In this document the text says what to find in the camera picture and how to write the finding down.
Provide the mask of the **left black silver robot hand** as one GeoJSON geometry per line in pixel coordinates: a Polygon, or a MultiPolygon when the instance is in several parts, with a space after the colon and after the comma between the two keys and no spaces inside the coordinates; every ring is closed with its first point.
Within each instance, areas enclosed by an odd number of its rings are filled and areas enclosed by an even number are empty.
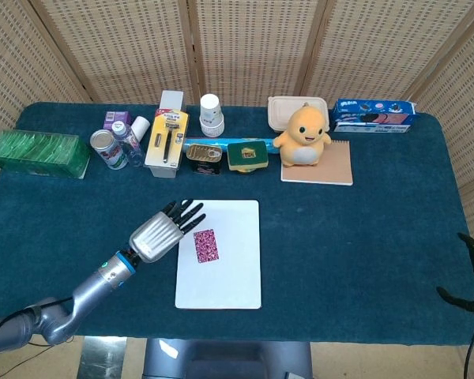
{"type": "Polygon", "coordinates": [[[130,251],[145,263],[158,261],[205,219],[203,206],[194,199],[168,203],[130,236],[130,251]]]}

